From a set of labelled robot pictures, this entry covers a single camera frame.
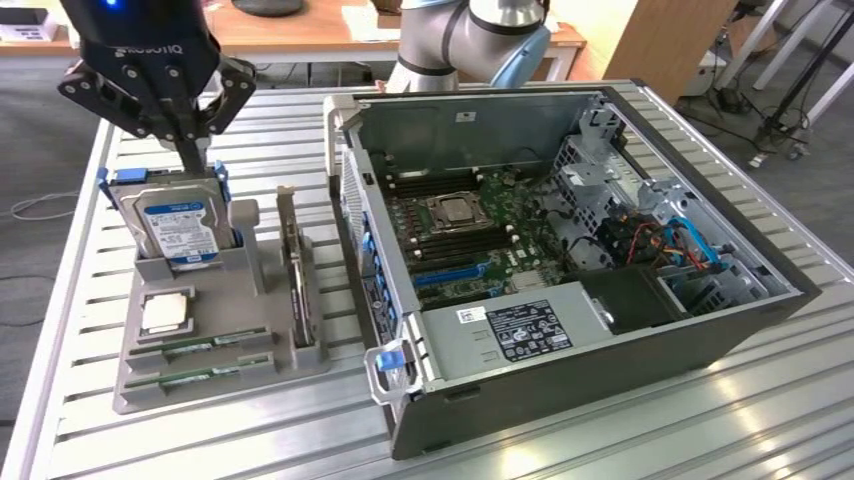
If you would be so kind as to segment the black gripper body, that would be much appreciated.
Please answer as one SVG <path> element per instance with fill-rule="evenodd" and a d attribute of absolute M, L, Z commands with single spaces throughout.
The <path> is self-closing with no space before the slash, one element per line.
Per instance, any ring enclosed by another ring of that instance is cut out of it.
<path fill-rule="evenodd" d="M 220 64 L 220 47 L 198 1 L 63 1 L 78 55 L 110 80 L 119 64 L 149 75 L 157 96 L 197 112 L 197 97 Z"/>

